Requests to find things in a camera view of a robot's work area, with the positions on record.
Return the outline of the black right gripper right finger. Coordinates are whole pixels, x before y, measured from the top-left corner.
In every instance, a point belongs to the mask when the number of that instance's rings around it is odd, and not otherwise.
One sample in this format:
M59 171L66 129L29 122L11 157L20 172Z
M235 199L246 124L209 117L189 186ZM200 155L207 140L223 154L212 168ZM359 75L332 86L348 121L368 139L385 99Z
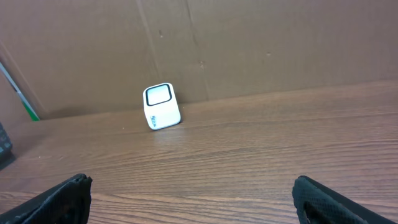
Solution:
M292 197L300 224L395 224L304 175L295 180Z

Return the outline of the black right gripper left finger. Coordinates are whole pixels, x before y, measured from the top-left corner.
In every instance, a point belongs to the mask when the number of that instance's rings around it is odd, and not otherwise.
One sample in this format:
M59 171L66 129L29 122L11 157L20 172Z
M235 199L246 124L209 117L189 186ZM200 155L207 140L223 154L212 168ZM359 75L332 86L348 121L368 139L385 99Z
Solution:
M4 224L86 224L90 215L92 178L77 174L1 214Z

